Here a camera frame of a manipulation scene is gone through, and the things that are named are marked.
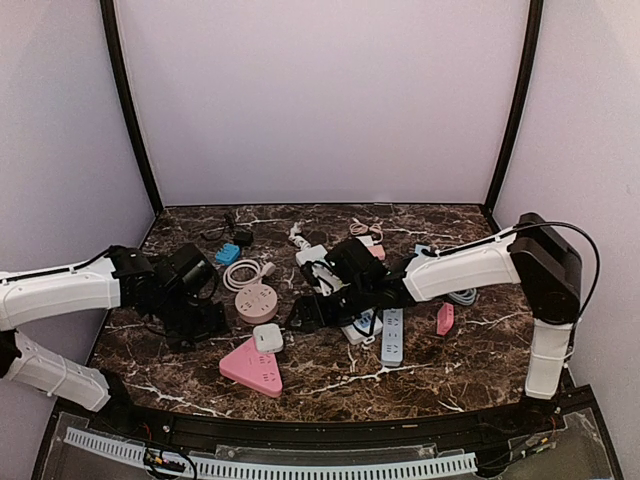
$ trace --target white square adapter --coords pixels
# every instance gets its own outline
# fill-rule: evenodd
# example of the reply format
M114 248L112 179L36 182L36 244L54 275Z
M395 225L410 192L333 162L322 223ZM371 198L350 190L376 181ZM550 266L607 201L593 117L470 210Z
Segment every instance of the white square adapter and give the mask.
M253 329L256 350L260 353L278 353L284 348L280 327L275 323L258 325Z

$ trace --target triangular pink power strip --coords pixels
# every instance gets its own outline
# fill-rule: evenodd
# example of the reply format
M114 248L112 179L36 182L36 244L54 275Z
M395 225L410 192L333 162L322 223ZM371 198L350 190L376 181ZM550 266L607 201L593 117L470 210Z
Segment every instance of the triangular pink power strip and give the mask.
M260 353L252 338L220 360L220 373L270 397L282 394L282 379L273 353Z

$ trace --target marble tabletop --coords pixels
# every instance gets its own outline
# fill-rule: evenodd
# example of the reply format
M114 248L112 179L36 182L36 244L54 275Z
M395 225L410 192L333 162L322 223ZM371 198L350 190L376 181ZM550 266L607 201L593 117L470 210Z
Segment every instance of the marble tabletop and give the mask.
M277 266L265 283L278 294L274 320L280 325L295 298L311 293L295 263L298 250L287 238L294 222L304 222L303 235L312 245L327 249L348 237L353 219L381 223L389 262L411 254L416 243L442 248L491 233L474 205L174 207L160 215L142 250L170 254L194 242L213 261L229 238L206 241L200 234L220 232L225 212L253 231L255 241L244 249L243 258ZM184 354L172 354L164 339L148 331L132 310L115 310L98 339L91 366L120 374L139 405L251 420L409 419L514 403L522 394L533 321L519 286L480 289L475 305L455 307L455 325L444 338L436 335L442 299L406 309L404 361L397 368L380 365L379 338L369 346L353 346L339 329L308 335L285 330L285 350L277 354L283 393L276 399L220 375L220 359L251 336L252 326L237 316L234 295L221 286L214 297L226 305L231 333Z

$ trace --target black pole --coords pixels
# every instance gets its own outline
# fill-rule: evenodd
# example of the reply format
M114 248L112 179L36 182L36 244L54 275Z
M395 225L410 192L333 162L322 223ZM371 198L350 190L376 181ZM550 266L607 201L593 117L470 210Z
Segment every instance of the black pole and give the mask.
M140 132L140 125L138 124L138 117L133 105L133 97L131 96L131 89L129 88L129 81L127 79L127 70L124 65L122 45L120 44L120 35L118 34L118 23L116 21L116 11L113 0L100 0L100 7L102 9L104 34L107 38L107 47L109 49L109 57L111 58L113 78L116 81L116 88L118 90L118 96L120 97L120 107L122 108L124 121L127 125L127 131L129 132L129 139L131 140L133 153L136 157L138 168L140 169L140 175L142 176L144 187L147 190L147 196L149 197L153 211L158 215L162 210L164 210L164 206L162 205L160 192L158 191L158 186L156 185L156 181L153 177L153 171L151 170L147 150L144 147L142 133Z
M513 94L513 102L511 103L511 111L509 112L509 120L507 120L507 128L502 139L502 146L498 154L498 161L491 179L491 186L484 201L483 209L489 216L493 215L493 210L498 202L500 190L504 183L509 161L513 153L513 147L518 136L518 128L524 111L524 104L527 99L527 91L529 89L529 81L531 80L531 72L533 71L533 60L536 54L536 46L538 44L538 34L540 33L540 22L542 20L543 0L531 0L529 3L529 18L527 20L527 31L524 35L524 47L522 48L522 57L520 58L520 69L518 71L518 80Z

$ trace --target white perforated rail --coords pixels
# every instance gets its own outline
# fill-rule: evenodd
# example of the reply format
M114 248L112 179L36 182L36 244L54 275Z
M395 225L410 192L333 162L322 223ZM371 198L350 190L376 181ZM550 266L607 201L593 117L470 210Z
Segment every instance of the white perforated rail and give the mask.
M65 443L95 453L116 462L144 468L142 459L144 445L108 438L95 432L69 427ZM175 454L164 457L185 464ZM419 480L447 478L477 471L475 454L467 453L444 458L418 460L402 463L356 466L301 467L288 465L262 465L254 463L227 462L191 455L198 469L199 479L244 479L244 480ZM191 478L191 467L182 474Z

